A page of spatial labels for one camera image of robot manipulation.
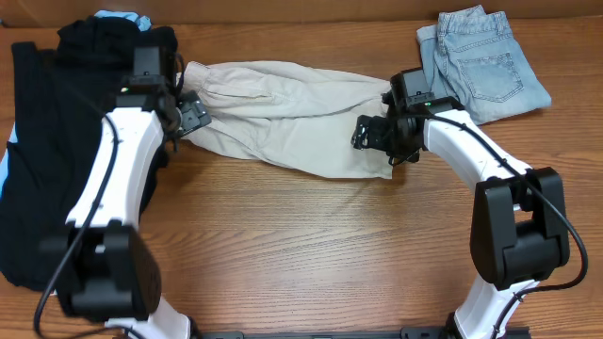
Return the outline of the beige cotton shorts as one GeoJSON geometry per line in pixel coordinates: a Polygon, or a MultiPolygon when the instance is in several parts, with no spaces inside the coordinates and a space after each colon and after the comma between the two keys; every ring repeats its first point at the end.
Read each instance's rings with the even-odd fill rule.
{"type": "Polygon", "coordinates": [[[282,61],[191,61],[184,89],[211,117],[187,135],[196,146],[326,178],[392,176],[384,153],[350,143],[358,117],[385,115],[382,79],[282,61]]]}

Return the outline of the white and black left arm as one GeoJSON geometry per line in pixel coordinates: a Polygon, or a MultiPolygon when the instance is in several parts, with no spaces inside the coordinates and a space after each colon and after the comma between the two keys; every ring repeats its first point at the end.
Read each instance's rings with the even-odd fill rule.
{"type": "Polygon", "coordinates": [[[198,338],[194,320],[164,299],[157,262],[139,220],[164,167],[165,142],[211,122],[195,91],[173,98],[159,85],[122,87],[102,113],[102,136],[89,178],[65,220],[66,234],[41,243],[58,261],[33,317],[56,294],[63,313],[120,330],[129,338],[198,338]]]}

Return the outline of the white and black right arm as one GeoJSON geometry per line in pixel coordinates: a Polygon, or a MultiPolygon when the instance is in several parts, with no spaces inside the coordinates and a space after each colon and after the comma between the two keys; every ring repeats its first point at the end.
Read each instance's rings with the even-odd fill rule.
{"type": "Polygon", "coordinates": [[[527,338],[507,323],[524,298],[570,256],[562,178],[505,153],[448,97],[384,95],[384,117],[358,118],[351,144],[385,152],[393,165],[438,155],[474,194],[470,253],[476,280],[442,327],[404,328],[403,338],[527,338]]]}

